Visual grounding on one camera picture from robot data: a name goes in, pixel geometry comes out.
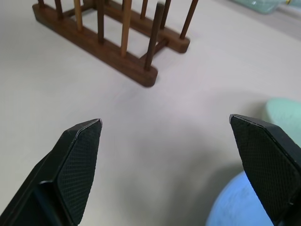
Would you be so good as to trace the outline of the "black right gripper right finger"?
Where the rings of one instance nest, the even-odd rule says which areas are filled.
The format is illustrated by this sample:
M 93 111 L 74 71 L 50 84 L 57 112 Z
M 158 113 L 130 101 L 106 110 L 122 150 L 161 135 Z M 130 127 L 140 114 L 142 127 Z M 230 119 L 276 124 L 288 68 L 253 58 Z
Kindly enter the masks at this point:
M 275 226 L 301 224 L 301 148 L 277 125 L 239 114 L 230 125 L 242 165 Z

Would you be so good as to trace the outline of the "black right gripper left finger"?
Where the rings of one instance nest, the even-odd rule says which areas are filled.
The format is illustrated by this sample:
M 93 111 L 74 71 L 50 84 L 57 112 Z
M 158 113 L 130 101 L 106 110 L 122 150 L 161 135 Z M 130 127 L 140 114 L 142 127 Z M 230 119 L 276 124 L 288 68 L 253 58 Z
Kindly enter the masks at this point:
M 0 216 L 2 226 L 77 226 L 94 181 L 101 119 L 65 130 Z

